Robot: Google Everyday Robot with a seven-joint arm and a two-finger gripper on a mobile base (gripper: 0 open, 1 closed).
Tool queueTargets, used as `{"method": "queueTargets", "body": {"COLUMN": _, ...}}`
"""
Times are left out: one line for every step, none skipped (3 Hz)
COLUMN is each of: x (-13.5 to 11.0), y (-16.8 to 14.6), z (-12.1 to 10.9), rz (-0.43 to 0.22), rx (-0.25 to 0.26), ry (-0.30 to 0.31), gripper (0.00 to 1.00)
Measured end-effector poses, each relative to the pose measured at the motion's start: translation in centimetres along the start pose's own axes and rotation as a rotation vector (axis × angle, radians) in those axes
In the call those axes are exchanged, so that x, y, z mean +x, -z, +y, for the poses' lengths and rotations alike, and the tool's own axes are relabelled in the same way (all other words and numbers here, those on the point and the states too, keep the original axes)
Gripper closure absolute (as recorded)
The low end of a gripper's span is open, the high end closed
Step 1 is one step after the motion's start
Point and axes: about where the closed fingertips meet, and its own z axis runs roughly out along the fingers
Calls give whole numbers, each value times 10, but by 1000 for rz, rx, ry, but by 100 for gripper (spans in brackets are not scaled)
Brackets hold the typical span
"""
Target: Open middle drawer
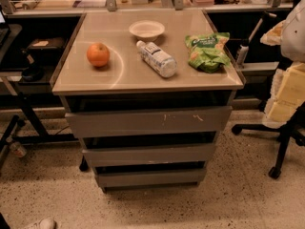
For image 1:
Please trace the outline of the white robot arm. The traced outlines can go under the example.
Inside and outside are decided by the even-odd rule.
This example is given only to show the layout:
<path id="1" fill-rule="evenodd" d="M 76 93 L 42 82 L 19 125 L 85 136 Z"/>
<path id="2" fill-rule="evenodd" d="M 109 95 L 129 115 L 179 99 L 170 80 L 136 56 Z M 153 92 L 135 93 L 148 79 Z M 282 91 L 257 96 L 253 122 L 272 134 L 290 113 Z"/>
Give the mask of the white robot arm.
<path id="1" fill-rule="evenodd" d="M 277 67 L 262 118 L 264 126 L 275 129 L 285 125 L 305 102 L 305 0 L 283 22 L 280 49 L 291 63 L 285 70 Z"/>

